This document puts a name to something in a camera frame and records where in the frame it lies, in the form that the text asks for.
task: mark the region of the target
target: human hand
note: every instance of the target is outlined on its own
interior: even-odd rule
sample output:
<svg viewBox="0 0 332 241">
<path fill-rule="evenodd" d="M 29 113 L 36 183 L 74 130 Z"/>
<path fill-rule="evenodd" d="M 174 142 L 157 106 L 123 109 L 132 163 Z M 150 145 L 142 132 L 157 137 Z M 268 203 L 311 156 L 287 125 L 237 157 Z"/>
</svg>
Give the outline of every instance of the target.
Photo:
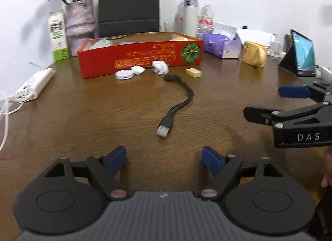
<svg viewBox="0 0 332 241">
<path fill-rule="evenodd" d="M 332 186 L 332 157 L 329 154 L 329 150 L 332 150 L 332 147 L 326 147 L 324 152 L 324 163 L 325 163 L 325 174 L 323 181 L 320 184 L 321 187 L 326 188 L 327 186 Z"/>
</svg>

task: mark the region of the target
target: purple object in box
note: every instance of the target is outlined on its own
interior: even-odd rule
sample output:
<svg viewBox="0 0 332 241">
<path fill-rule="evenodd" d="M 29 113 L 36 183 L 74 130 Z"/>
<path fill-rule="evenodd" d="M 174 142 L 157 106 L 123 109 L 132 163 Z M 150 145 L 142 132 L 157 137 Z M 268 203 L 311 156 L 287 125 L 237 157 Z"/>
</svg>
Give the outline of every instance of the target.
<svg viewBox="0 0 332 241">
<path fill-rule="evenodd" d="M 204 51 L 219 58 L 239 58 L 242 52 L 240 40 L 221 34 L 203 34 Z"/>
</svg>

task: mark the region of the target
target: white thermos bottle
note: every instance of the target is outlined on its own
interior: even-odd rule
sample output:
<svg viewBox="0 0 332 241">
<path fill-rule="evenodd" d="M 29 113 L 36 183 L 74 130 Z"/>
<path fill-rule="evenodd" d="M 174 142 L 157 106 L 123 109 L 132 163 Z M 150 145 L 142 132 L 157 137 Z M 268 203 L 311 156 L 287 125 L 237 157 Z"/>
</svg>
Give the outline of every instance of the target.
<svg viewBox="0 0 332 241">
<path fill-rule="evenodd" d="M 198 0 L 185 0 L 185 13 L 183 21 L 183 33 L 196 37 Z"/>
</svg>

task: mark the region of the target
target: open box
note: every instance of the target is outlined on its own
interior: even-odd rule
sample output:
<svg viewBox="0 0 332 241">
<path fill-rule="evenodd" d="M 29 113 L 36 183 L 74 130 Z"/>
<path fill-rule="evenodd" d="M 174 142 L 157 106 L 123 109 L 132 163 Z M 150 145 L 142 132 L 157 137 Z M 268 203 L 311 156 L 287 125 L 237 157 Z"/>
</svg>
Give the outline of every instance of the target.
<svg viewBox="0 0 332 241">
<path fill-rule="evenodd" d="M 187 41 L 170 41 L 184 37 Z M 165 61 L 168 66 L 200 64 L 203 41 L 178 32 L 150 32 L 108 38 L 113 45 L 87 49 L 99 39 L 87 40 L 78 50 L 83 78 L 112 74 L 132 66 L 150 67 L 153 61 Z M 133 44 L 120 45 L 123 42 Z"/>
</svg>

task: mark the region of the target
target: milk carton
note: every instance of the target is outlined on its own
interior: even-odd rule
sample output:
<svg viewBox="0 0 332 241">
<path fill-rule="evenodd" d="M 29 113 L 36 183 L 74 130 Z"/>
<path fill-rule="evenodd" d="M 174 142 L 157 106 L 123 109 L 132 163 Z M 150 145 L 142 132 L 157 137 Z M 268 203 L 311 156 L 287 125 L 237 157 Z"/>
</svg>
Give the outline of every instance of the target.
<svg viewBox="0 0 332 241">
<path fill-rule="evenodd" d="M 68 58 L 64 18 L 61 11 L 51 13 L 49 17 L 49 35 L 54 61 Z"/>
</svg>

